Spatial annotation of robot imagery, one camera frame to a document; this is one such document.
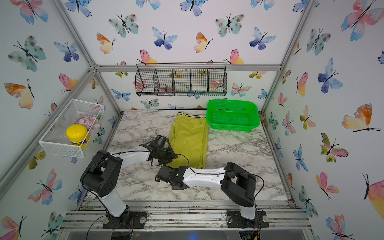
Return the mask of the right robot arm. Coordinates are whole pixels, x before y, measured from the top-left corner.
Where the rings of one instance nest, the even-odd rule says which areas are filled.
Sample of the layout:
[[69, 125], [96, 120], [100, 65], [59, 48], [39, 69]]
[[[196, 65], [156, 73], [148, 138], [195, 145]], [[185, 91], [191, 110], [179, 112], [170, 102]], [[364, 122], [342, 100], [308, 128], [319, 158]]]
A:
[[227, 163], [225, 167], [218, 169], [195, 169], [188, 166], [173, 169], [162, 166], [155, 181], [168, 183], [173, 190], [218, 188], [240, 206], [244, 219], [253, 220], [256, 216], [256, 176], [235, 163]]

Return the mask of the lime green long pants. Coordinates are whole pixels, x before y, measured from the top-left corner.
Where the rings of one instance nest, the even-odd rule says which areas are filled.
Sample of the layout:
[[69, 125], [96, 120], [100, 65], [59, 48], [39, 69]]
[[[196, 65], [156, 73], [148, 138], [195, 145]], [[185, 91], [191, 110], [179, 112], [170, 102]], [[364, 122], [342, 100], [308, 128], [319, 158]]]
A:
[[179, 112], [172, 124], [169, 141], [177, 158], [167, 166], [177, 169], [206, 167], [209, 126], [205, 115]]

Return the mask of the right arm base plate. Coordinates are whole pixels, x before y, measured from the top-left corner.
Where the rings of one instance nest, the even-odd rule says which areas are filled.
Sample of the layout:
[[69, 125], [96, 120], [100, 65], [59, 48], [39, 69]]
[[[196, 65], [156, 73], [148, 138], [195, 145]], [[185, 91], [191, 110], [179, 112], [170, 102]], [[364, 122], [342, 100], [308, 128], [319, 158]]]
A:
[[228, 228], [268, 228], [270, 226], [265, 211], [256, 211], [253, 220], [242, 217], [240, 211], [227, 211], [226, 221]]

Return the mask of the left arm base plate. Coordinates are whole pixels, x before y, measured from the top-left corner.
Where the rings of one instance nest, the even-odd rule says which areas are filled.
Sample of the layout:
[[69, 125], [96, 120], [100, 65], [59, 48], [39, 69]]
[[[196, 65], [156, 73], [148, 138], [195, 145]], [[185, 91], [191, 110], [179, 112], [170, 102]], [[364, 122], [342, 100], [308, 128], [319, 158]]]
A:
[[107, 218], [103, 223], [103, 229], [106, 230], [135, 230], [144, 229], [147, 221], [146, 212], [124, 212], [120, 217], [114, 217], [107, 214]]

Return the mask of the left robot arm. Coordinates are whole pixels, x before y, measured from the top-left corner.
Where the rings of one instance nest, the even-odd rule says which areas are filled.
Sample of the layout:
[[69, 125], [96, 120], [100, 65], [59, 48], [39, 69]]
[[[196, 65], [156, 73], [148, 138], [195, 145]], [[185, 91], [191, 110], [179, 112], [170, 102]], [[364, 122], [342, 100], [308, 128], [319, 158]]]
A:
[[96, 195], [109, 216], [119, 218], [129, 210], [116, 190], [121, 170], [154, 159], [162, 166], [176, 158], [169, 139], [158, 135], [146, 144], [123, 152], [112, 154], [105, 150], [98, 151], [83, 172], [80, 182], [88, 192]]

